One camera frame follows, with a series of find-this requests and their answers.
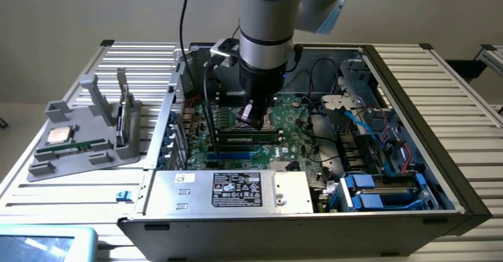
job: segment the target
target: metal panel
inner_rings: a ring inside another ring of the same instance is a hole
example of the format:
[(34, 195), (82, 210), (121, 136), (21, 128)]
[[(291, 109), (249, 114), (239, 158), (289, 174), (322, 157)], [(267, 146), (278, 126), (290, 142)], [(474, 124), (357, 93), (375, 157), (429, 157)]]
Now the metal panel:
[[(126, 58), (133, 55), (137, 58), (154, 58), (165, 57), (166, 55), (173, 55), (175, 51), (175, 44), (146, 44), (146, 43), (131, 43), (131, 42), (117, 42), (110, 49), (107, 49), (107, 57), (121, 57)], [(497, 47), (500, 53), (503, 54), (503, 47)], [(427, 51), (419, 47), (419, 45), (377, 45), (377, 50), (382, 57), (386, 59), (417, 59), (429, 55)], [(389, 65), (390, 70), (394, 72), (395, 77), (399, 81), (403, 80), (453, 80), (447, 75), (445, 69), (439, 64), (415, 65), (407, 64), (406, 62), (394, 61), (395, 64)], [(101, 67), (97, 69), (97, 74), (99, 76), (114, 76), (115, 69), (113, 67)], [(167, 62), (165, 67), (146, 67), (135, 68), (135, 70), (129, 70), (129, 77), (145, 78), (146, 80), (154, 80), (155, 77), (167, 78), (167, 76), (174, 72), (175, 64)], [(159, 85), (159, 83), (143, 83), (135, 84), (131, 91), (138, 94), (138, 98), (158, 99), (165, 96), (167, 85)], [(118, 92), (118, 87), (115, 84), (101, 84), (101, 89), (109, 98), (114, 98), (114, 93)], [(87, 98), (86, 92), (77, 93), (78, 88), (73, 87), (66, 99), (69, 98)], [(418, 106), (418, 109), (423, 113), (435, 115), (431, 113), (437, 109), (431, 107), (445, 107), (441, 111), (449, 112), (459, 110), (459, 106), (469, 106), (470, 112), (474, 112), (475, 102), (467, 93), (459, 88), (406, 88), (406, 93), (409, 94), (413, 103)], [(147, 106), (143, 111), (145, 117), (155, 117), (159, 114), (161, 104), (154, 103), (155, 101), (145, 102)], [(489, 205), (490, 211), (497, 215), (497, 217), (482, 224), (477, 229), (469, 232), (462, 237), (442, 237), (438, 241), (430, 243), (426, 247), (419, 249), (407, 258), (365, 258), (358, 259), (362, 262), (371, 261), (407, 261), (407, 262), (433, 262), (433, 261), (502, 261), (503, 257), (503, 211), (502, 211), (502, 198), (503, 198), (503, 159), (501, 156), (487, 154), (486, 152), (479, 152), (481, 148), (475, 147), (479, 144), (486, 145), (490, 151), (500, 150), (498, 147), (501, 140), (498, 138), (503, 137), (502, 129), (497, 128), (491, 119), (482, 119), (479, 122), (482, 124), (471, 124), (470, 121), (458, 121), (455, 123), (458, 115), (451, 115), (451, 119), (446, 121), (431, 121), (430, 126), (439, 137), (449, 151), (454, 150), (451, 156), (458, 160), (461, 165), (461, 170), (466, 178), (471, 182), (471, 186), (475, 188), (477, 193), (482, 196), (485, 203)], [(154, 133), (153, 122), (142, 130), (142, 138), (146, 141), (151, 140)], [(497, 138), (498, 142), (481, 142), (487, 138)], [(23, 165), (30, 160), (31, 149), (25, 153), (21, 164), (13, 169), (11, 176), (7, 177), (6, 181), (0, 185), (0, 194), (3, 197), (0, 199), (2, 207), (0, 212), (5, 214), (9, 210), (7, 204), (10, 199), (14, 199), (14, 194), (21, 196), (21, 200), (29, 200), (27, 197), (42, 197), (50, 198), (50, 195), (57, 197), (61, 194), (66, 194), (62, 199), (70, 199), (71, 194), (77, 195), (75, 202), (81, 202), (82, 194), (90, 194), (90, 198), (85, 199), (87, 202), (90, 200), (97, 200), (97, 194), (105, 194), (105, 198), (111, 197), (118, 190), (138, 190), (143, 177), (143, 170), (141, 169), (143, 163), (141, 162), (138, 166), (129, 165), (129, 167), (121, 167), (117, 170), (109, 171), (94, 171), (82, 175), (74, 175), (65, 178), (53, 179), (51, 182), (37, 182), (29, 183), (26, 181), (26, 167)], [(17, 205), (15, 207), (23, 207), (25, 210), (18, 209), (25, 214), (31, 214), (29, 216), (6, 216), (2, 218), (3, 223), (50, 223), (50, 224), (82, 224), (91, 226), (99, 233), (99, 252), (98, 256), (101, 260), (127, 260), (127, 261), (146, 261), (142, 252), (137, 247), (131, 245), (131, 241), (125, 237), (121, 229), (117, 227), (115, 222), (118, 218), (118, 213), (123, 210), (131, 210), (133, 204), (83, 204), (89, 208), (82, 208), (79, 211), (83, 213), (75, 213), (75, 209), (65, 208), (65, 206), (77, 206), (77, 204), (61, 204), (61, 205), (47, 205), (53, 208), (51, 215), (35, 215), (38, 214), (38, 209), (41, 205)], [(354, 259), (333, 260), (334, 262), (354, 262)]]

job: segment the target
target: white wall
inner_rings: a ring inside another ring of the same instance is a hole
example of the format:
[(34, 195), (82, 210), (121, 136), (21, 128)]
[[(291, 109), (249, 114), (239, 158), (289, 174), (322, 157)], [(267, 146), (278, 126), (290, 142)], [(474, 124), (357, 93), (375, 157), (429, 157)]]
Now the white wall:
[[(103, 39), (177, 41), (182, 1), (0, 0), (0, 101), (62, 98)], [(347, 0), (334, 34), (295, 40), (430, 42), (446, 58), (471, 58), (479, 44), (503, 44), (502, 7), (502, 0)], [(237, 21), (238, 0), (190, 0), (187, 41), (230, 36)], [(485, 77), (479, 91), (490, 85), (502, 88), (503, 79)]]

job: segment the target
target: black ring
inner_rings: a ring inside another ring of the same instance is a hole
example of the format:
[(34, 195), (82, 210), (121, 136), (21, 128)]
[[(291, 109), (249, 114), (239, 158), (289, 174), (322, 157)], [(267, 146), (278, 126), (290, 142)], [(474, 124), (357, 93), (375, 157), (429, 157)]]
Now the black ring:
[(243, 37), (246, 38), (246, 40), (249, 40), (250, 42), (255, 43), (255, 44), (259, 44), (259, 45), (265, 45), (265, 46), (277, 46), (277, 45), (282, 45), (285, 43), (287, 43), (291, 38), (294, 37), (294, 34), (291, 36), (289, 36), (287, 38), (282, 39), (282, 40), (275, 40), (275, 41), (267, 41), (267, 40), (261, 40), (261, 39), (257, 39), (257, 38), (253, 38), (250, 37), (243, 29), (242, 29), (242, 35)]

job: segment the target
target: warning label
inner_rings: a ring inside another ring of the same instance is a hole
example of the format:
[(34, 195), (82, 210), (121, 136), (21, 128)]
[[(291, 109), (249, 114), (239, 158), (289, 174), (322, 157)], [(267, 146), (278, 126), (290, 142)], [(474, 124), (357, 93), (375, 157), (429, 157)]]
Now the warning label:
[(215, 207), (262, 207), (261, 173), (215, 173)]

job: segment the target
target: processor chip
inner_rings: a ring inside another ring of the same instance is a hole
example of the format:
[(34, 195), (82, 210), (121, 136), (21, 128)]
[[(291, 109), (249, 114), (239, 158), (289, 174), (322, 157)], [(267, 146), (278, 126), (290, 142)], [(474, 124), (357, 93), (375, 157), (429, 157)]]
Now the processor chip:
[(73, 126), (54, 128), (47, 136), (46, 145), (54, 145), (61, 143), (69, 143), (73, 137)]

